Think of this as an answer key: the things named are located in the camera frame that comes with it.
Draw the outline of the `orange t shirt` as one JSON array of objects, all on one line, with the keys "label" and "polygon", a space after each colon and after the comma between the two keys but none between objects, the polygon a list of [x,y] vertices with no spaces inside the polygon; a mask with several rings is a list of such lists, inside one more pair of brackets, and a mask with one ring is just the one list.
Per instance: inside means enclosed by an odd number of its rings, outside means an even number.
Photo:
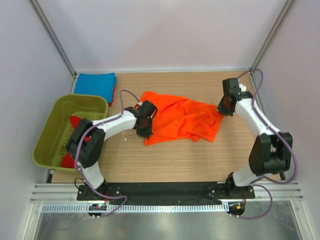
[{"label": "orange t shirt", "polygon": [[212,143],[223,120],[215,105],[184,96],[146,91],[140,100],[148,100],[157,107],[152,135],[144,140],[145,146],[182,139]]}]

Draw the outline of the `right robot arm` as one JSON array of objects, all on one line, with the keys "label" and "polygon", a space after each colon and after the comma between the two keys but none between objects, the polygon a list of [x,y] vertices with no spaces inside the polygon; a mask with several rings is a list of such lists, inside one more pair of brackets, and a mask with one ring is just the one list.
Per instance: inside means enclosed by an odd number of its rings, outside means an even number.
[{"label": "right robot arm", "polygon": [[240,198],[254,182],[290,169],[293,137],[288,132],[281,132],[268,120],[252,93],[237,78],[223,80],[222,89],[218,113],[240,116],[255,138],[247,166],[230,173],[225,181],[226,194]]}]

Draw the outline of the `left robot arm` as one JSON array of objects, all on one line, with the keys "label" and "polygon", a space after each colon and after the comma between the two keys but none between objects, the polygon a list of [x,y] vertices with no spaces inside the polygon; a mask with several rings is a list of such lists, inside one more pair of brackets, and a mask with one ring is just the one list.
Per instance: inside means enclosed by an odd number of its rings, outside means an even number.
[{"label": "left robot arm", "polygon": [[93,199],[101,200],[107,191],[107,182],[98,164],[105,141],[131,129],[136,130],[139,137],[150,138],[157,112],[156,105],[145,100],[136,106],[123,108],[111,117],[93,121],[83,118],[79,121],[66,144],[66,150],[89,186],[88,194]]}]

